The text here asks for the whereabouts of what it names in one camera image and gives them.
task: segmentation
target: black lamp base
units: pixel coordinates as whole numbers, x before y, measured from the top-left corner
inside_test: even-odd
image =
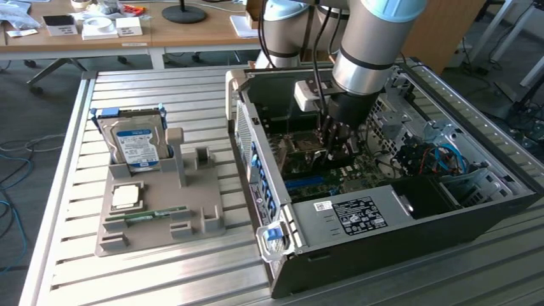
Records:
[[[179,5],[169,6],[163,10],[163,17],[176,24],[195,24],[203,21],[207,16],[205,11],[195,6],[185,6],[184,11]]]

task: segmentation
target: gray plastic holder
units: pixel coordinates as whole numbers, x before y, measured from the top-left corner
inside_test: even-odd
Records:
[[[168,129],[165,134],[173,157],[159,161],[160,171],[131,173],[127,164],[109,165],[96,256],[177,244],[225,232],[213,154],[207,147],[199,147],[181,155],[183,130]],[[113,191],[127,185],[139,187],[137,202],[133,207],[112,210]],[[152,220],[135,217],[157,210],[161,212]],[[131,215],[128,221],[120,219],[124,215]]]

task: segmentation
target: tape roll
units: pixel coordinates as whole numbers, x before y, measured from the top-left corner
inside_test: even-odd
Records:
[[[107,33],[113,30],[113,22],[105,17],[93,17],[83,21],[84,27],[91,27],[96,31]]]
[[[73,8],[87,8],[87,6],[89,6],[89,4],[92,3],[92,0],[83,1],[83,2],[71,0],[71,3],[72,3]]]

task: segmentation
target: white box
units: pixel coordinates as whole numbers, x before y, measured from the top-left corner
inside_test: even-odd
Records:
[[[92,27],[83,26],[83,31],[81,31],[83,40],[103,40],[107,38],[117,38],[117,37],[119,35],[117,35],[117,31],[113,28],[113,25],[112,25],[111,31],[107,31],[107,32],[100,32]]]
[[[140,18],[128,17],[116,19],[116,28],[119,36],[135,36],[143,35]]]
[[[44,22],[51,36],[77,34],[76,22],[72,16],[44,16]]]

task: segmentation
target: motherboard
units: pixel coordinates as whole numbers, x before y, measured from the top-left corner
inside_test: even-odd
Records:
[[[388,178],[369,154],[327,160],[316,130],[271,134],[268,141],[293,203],[373,188]]]

